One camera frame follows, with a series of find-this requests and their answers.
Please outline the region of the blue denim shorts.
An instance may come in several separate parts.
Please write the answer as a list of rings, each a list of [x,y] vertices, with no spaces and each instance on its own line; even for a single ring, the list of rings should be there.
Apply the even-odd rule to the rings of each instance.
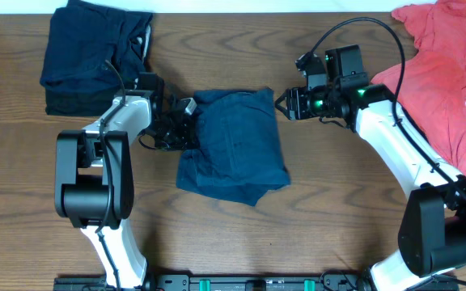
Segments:
[[[273,90],[197,91],[199,147],[180,156],[179,189],[254,206],[291,184],[273,107]]]

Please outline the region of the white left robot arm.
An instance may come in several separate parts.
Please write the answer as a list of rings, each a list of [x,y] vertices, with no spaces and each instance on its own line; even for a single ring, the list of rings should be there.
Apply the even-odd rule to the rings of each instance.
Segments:
[[[164,103],[168,110],[163,110]],[[155,141],[153,150],[196,147],[196,109],[192,98],[166,101],[161,91],[124,90],[95,122],[58,134],[55,209],[91,241],[105,274],[58,277],[54,289],[157,288],[129,220],[134,201],[130,146],[147,135]]]

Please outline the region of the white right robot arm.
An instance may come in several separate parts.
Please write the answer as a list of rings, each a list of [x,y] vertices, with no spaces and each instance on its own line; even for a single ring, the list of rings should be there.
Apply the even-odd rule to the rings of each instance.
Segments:
[[[458,289],[466,266],[466,176],[416,130],[384,85],[286,90],[275,108],[289,120],[317,118],[352,130],[382,158],[405,193],[398,249],[354,282],[356,290]]]

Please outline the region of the folded black garment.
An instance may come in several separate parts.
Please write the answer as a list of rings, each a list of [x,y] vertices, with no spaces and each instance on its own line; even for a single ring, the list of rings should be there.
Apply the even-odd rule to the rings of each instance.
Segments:
[[[120,80],[112,75],[58,80],[41,77],[40,84],[45,88],[45,112],[51,116],[100,116],[121,89]]]

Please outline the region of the folded navy shorts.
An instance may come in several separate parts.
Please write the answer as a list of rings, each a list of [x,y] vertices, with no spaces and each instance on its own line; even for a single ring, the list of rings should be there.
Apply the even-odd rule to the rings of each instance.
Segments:
[[[49,91],[91,93],[131,82],[145,70],[153,15],[84,1],[55,10],[40,84]]]

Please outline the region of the red t-shirt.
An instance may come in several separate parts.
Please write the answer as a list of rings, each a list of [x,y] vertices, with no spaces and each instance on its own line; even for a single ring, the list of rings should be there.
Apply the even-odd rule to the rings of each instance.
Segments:
[[[417,54],[376,74],[426,135],[431,147],[466,175],[466,1],[396,8]]]

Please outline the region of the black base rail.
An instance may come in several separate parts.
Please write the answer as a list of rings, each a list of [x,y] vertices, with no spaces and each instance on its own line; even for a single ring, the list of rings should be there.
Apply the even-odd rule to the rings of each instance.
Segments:
[[[102,277],[61,277],[53,283],[55,291],[110,291],[117,290],[107,285]],[[146,291],[321,291],[321,290],[376,290],[366,278],[348,274],[330,273],[318,277],[286,276],[286,277],[220,277],[220,276],[186,276],[163,275],[154,279],[147,276],[142,286],[125,288],[121,290]],[[421,283],[419,287],[406,290],[429,291],[456,291],[459,286],[448,280]]]

